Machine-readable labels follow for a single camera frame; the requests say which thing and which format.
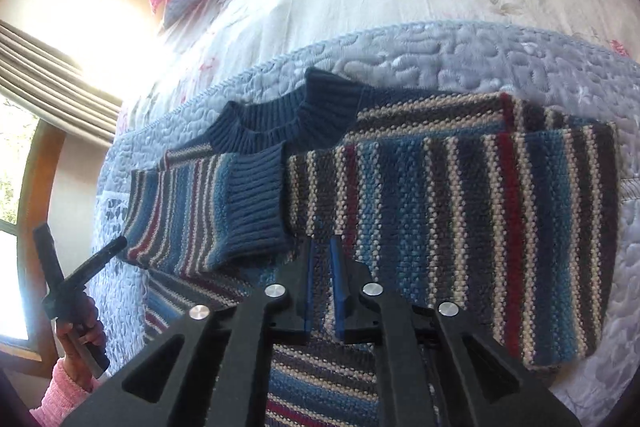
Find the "pink fuzzy robe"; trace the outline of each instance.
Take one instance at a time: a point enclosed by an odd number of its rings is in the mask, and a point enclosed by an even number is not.
[[[92,390],[98,387],[95,378],[92,385]],[[53,378],[42,399],[42,405],[31,410],[31,414],[42,427],[58,427],[90,394],[68,377],[60,359],[53,368]]]

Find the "sweater collar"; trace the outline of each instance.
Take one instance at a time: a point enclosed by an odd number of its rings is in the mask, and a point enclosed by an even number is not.
[[[214,152],[254,154],[284,142],[294,154],[336,145],[356,120],[365,86],[316,68],[305,79],[269,102],[228,102],[207,132]]]

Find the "sweater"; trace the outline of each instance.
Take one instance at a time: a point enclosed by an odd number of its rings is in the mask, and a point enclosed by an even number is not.
[[[529,367],[593,352],[616,252],[613,126],[505,93],[306,79],[268,104],[227,105],[133,173],[126,234],[138,223],[149,240],[130,235],[127,258],[150,268],[146,339],[195,304],[221,309],[268,284],[291,237],[335,233],[385,287],[457,302]],[[372,354],[334,339],[325,249],[313,266],[312,342],[276,346],[268,418],[377,425]]]
[[[98,381],[93,379],[94,389]],[[71,380],[59,359],[53,367],[49,388],[42,399],[42,405],[31,410],[31,415],[42,427],[58,427],[73,409],[90,395]]]

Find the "striped curtain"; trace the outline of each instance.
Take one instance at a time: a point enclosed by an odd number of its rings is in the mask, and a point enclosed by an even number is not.
[[[0,94],[65,132],[108,147],[122,101],[87,84],[43,42],[0,21]]]

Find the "hand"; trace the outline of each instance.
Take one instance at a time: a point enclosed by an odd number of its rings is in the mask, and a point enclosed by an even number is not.
[[[84,336],[80,337],[80,342],[82,344],[92,343],[100,347],[105,346],[107,336],[104,334],[104,326],[98,320],[98,308],[95,307],[95,301],[85,295],[83,305],[86,306],[84,325],[87,328],[87,332]],[[80,353],[78,353],[78,350],[71,343],[69,337],[66,336],[72,328],[72,324],[64,323],[60,320],[56,321],[56,336],[65,350],[65,358],[62,361],[62,365],[65,368],[65,372],[69,375],[69,378],[78,384],[79,387],[82,387],[90,393],[93,390],[93,375],[91,374],[91,370],[84,363]]]

